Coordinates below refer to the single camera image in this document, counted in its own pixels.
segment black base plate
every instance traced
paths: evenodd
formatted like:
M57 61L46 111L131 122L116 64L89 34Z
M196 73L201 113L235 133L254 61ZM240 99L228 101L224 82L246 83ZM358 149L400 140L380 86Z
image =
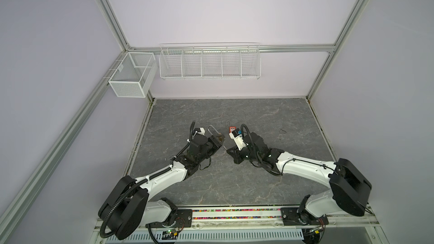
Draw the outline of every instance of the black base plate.
M305 225L299 220L299 215L297 213L298 207L282 207L280 212L282 213L283 225L293 226L293 225ZM308 225L321 225L319 220L323 221L324 225L328 224L328 218L324 215L319 218L311 217Z
M176 217L179 219L175 219L176 224L171 227L182 227L182 222L184 221L184 228L191 227L191 220L193 219L193 210L192 209L178 209L176 211ZM153 222L151 223L151 228L167 228L163 226L161 222Z

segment table surface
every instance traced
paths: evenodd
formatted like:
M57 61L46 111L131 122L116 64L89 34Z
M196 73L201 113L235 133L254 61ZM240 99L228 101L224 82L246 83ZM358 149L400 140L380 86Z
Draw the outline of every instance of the table surface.
M229 133L226 121L240 127L245 123L271 148L323 161L332 156L305 99L211 99L156 100L130 175L150 174L169 164L187 143L191 122L195 127L213 125ZM235 142L226 136L226 148ZM307 194L327 187L295 175L273 176L248 161L234 164L221 147L211 166L157 194L152 201L167 197L178 206L228 204L299 204Z

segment wire rack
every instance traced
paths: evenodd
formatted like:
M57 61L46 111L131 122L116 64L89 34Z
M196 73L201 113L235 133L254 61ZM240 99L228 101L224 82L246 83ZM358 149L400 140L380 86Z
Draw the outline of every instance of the wire rack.
M146 97L157 68L154 53L128 52L108 82L118 97Z
M260 78L259 45L162 48L160 76L163 79Z

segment wire mesh basket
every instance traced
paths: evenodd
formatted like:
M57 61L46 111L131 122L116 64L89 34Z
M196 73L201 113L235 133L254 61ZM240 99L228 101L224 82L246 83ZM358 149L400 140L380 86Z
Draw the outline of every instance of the wire mesh basket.
M161 50L163 79L260 78L259 45Z
M154 53L128 52L108 82L118 97L146 97L157 69Z

